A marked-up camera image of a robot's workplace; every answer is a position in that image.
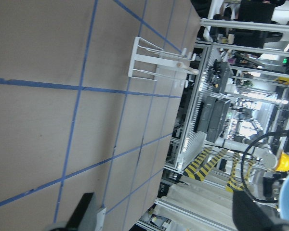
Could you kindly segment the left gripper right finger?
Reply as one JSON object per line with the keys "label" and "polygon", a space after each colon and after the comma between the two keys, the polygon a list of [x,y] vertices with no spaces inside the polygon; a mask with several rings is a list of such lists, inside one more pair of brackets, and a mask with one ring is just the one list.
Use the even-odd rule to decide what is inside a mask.
{"label": "left gripper right finger", "polygon": [[233,192],[232,218],[238,231],[270,231],[278,223],[273,210],[259,207],[245,191]]}

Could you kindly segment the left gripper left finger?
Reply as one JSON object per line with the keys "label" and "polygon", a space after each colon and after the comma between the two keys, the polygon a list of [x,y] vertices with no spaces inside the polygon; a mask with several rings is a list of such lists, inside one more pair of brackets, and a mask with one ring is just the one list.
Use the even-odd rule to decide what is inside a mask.
{"label": "left gripper left finger", "polygon": [[95,230],[95,193],[83,194],[65,229],[67,231]]}

